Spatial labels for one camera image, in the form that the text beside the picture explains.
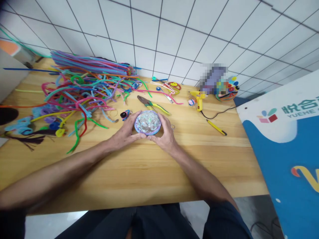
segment yellow glue gun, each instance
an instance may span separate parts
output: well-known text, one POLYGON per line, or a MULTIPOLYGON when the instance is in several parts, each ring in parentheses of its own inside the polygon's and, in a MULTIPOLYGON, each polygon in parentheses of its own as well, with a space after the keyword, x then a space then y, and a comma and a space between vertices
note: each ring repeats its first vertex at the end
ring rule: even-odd
POLYGON ((190 94, 197 100, 197 111, 203 110, 203 99, 206 98, 205 94, 201 94, 200 91, 190 91, 190 94))

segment white tile wall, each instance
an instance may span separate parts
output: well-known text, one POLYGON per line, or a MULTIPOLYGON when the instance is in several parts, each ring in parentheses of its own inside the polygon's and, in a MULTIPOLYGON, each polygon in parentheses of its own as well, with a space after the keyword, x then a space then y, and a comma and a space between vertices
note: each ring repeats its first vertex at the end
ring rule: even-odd
POLYGON ((192 86, 201 63, 224 64, 250 99, 319 69, 317 0, 10 0, 2 9, 1 28, 40 53, 101 56, 192 86))

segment wooden table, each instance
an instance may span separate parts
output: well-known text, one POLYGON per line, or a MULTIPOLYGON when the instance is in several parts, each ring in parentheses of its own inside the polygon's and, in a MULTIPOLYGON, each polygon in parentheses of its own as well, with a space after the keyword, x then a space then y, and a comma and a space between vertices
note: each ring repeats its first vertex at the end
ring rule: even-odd
MULTIPOLYGON (((35 65, 37 69, 47 69, 53 64, 44 59, 35 65)), ((40 90, 44 82, 55 82, 56 76, 44 72, 31 72, 17 87, 23 90, 40 90)), ((110 113, 111 118, 120 119, 120 113, 130 109, 133 112, 147 110, 137 99, 141 95, 160 104, 172 115, 169 119, 176 129, 177 142, 199 160, 223 183, 233 197, 268 194, 259 165, 246 136, 236 109, 219 114, 213 122, 228 133, 223 136, 206 122, 206 119, 187 104, 188 91, 195 87, 182 86, 181 93, 175 96, 183 105, 171 104, 162 94, 152 93, 153 98, 144 93, 131 93, 126 105, 119 100, 110 103, 118 112, 110 113)), ((38 105, 43 102, 40 93, 14 91, 4 102, 5 105, 38 105)), ((213 95, 204 99, 204 113, 214 116, 234 106, 234 102, 219 102, 213 95)), ((19 118, 31 114, 31 108, 19 109, 19 118)), ((74 130, 74 122, 79 119, 76 113, 66 124, 74 130)), ((75 152, 82 151, 111 137, 122 125, 120 120, 111 123, 100 110, 93 119, 109 127, 103 129, 88 122, 87 133, 82 137, 75 152)), ((35 122, 36 129, 47 125, 44 120, 35 122)), ((52 164, 64 157, 74 145, 75 136, 55 138, 52 142, 46 137, 44 142, 31 152, 17 140, 9 140, 0 148, 0 189, 16 180, 52 164)), ((146 139, 139 140, 122 152, 113 153, 99 166, 87 174, 79 183, 39 209, 38 213, 57 213, 69 211, 94 210, 102 208, 128 207, 160 203, 198 200, 188 179, 178 164, 156 144, 146 139)))

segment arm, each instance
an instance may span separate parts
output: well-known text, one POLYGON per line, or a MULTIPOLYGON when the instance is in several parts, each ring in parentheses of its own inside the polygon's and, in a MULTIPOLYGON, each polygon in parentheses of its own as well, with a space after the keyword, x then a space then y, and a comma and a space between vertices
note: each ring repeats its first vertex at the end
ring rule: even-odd
POLYGON ((140 111, 132 114, 110 139, 44 167, 2 190, 0 210, 30 208, 71 185, 111 152, 146 138, 141 133, 132 135, 139 114, 140 111))
POLYGON ((221 182, 211 174, 203 165, 192 159, 176 142, 170 121, 159 114, 164 128, 161 138, 154 135, 147 136, 147 139, 155 142, 161 149, 166 151, 180 165, 187 175, 195 191, 203 200, 213 202, 229 201, 237 210, 238 207, 221 182))

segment hand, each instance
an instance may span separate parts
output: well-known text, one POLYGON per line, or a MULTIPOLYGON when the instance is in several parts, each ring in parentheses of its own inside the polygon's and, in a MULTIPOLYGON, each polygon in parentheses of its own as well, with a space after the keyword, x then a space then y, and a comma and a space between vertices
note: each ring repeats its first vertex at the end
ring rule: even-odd
POLYGON ((136 140, 146 138, 146 135, 143 133, 132 134, 132 128, 135 120, 141 112, 142 111, 138 111, 129 115, 129 117, 124 121, 123 126, 108 140, 108 142, 112 145, 113 150, 119 150, 136 140))
POLYGON ((162 126, 164 129, 164 134, 161 138, 156 137, 155 135, 147 136, 147 139, 156 143, 162 150, 167 153, 171 153, 174 149, 178 147, 178 144, 174 138, 174 133, 171 128, 171 124, 168 118, 163 116, 162 114, 158 114, 160 121, 162 122, 162 126))

